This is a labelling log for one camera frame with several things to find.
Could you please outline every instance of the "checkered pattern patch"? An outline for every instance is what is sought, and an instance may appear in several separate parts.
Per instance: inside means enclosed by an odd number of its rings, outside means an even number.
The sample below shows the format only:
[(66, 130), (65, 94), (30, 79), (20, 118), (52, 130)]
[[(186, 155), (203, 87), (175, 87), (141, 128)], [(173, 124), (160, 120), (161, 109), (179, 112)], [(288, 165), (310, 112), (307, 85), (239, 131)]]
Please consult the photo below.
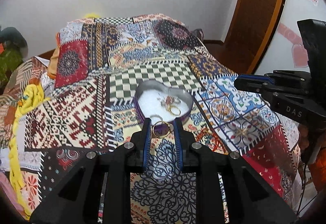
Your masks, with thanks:
[(203, 88), (186, 63), (137, 65), (110, 76), (110, 101), (133, 97), (137, 85), (149, 79), (191, 91)]
[(96, 18), (95, 22), (111, 23), (114, 25), (133, 23), (132, 18)]

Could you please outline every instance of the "metal screw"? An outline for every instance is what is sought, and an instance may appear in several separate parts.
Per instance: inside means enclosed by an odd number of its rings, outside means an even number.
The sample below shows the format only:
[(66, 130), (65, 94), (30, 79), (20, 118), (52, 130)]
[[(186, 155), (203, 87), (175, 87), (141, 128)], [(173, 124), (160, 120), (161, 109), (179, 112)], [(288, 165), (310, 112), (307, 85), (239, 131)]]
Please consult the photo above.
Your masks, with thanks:
[(96, 156), (96, 153), (94, 151), (90, 151), (86, 154), (86, 157), (89, 159), (93, 159), (93, 158), (95, 158), (95, 156)]
[(192, 143), (191, 146), (196, 150), (198, 150), (198, 149), (200, 149), (202, 147), (202, 145), (200, 143), (198, 143), (198, 142)]
[(232, 151), (229, 155), (230, 155), (230, 158), (234, 159), (234, 160), (240, 158), (240, 154), (238, 152), (235, 152), (235, 151)]
[(134, 147), (134, 144), (132, 142), (127, 142), (123, 145), (126, 149), (131, 149)]

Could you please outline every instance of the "baseboard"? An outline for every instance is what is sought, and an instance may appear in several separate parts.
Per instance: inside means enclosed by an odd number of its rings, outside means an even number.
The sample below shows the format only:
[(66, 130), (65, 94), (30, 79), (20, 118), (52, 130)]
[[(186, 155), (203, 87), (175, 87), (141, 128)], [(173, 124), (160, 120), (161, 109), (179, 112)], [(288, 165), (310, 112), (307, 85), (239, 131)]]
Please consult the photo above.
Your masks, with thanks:
[(221, 40), (203, 40), (203, 44), (218, 44), (223, 45), (224, 43)]

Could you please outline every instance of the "bed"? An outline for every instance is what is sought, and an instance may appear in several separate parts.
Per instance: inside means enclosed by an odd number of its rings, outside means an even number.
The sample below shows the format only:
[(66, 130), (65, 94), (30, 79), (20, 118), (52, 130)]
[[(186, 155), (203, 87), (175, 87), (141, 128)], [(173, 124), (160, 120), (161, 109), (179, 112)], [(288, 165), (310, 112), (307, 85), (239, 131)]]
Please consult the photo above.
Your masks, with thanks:
[[(184, 129), (215, 152), (239, 152), (295, 204), (296, 125), (272, 112), (260, 95), (236, 90), (237, 74), (216, 61), (182, 22), (160, 13), (81, 19), (69, 22), (57, 42), (54, 80), (33, 57), (14, 71), (0, 96), (0, 184), (25, 219), (89, 149), (112, 152), (141, 130), (133, 97), (138, 84), (149, 79), (187, 90), (194, 104)], [(20, 118), (14, 136), (17, 104), (31, 83), (41, 83), (51, 100)], [(13, 137), (21, 179), (9, 155)], [(133, 223), (195, 223), (195, 175), (178, 170), (173, 134), (152, 139), (150, 161), (146, 174), (130, 175)], [(159, 171), (156, 164), (169, 170)], [(212, 188), (223, 190), (222, 181)], [(228, 222), (225, 196), (223, 201)]]

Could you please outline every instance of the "ring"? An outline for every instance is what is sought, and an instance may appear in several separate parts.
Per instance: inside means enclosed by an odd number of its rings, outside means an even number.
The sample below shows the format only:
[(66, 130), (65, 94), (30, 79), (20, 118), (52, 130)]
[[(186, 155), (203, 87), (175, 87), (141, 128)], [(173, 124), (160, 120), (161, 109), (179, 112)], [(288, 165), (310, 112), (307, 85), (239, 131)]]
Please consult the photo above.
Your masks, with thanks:
[[(177, 109), (177, 110), (179, 111), (179, 113), (176, 114), (176, 113), (172, 112), (172, 109)], [(170, 105), (167, 107), (167, 110), (168, 110), (172, 115), (174, 115), (174, 116), (180, 116), (180, 114), (181, 114), (181, 110), (180, 110), (177, 106), (175, 106), (175, 105), (171, 105), (171, 104), (170, 104)]]
[[(155, 126), (156, 126), (158, 123), (163, 123), (163, 124), (166, 124), (166, 125), (168, 126), (169, 130), (168, 130), (168, 132), (167, 132), (166, 134), (164, 134), (164, 135), (162, 135), (162, 136), (158, 136), (158, 135), (155, 134), (155, 132), (154, 132), (154, 128), (155, 128)], [(163, 139), (163, 138), (165, 138), (166, 136), (168, 136), (168, 135), (171, 133), (171, 127), (170, 127), (170, 124), (169, 124), (168, 122), (166, 122), (166, 121), (158, 121), (158, 122), (156, 122), (156, 123), (153, 125), (153, 127), (152, 127), (152, 133), (153, 133), (153, 135), (154, 135), (155, 137), (157, 137), (158, 139)]]
[(151, 119), (152, 117), (159, 118), (161, 121), (163, 121), (163, 118), (162, 118), (160, 115), (158, 115), (158, 114), (152, 114), (152, 115), (149, 116), (150, 119)]

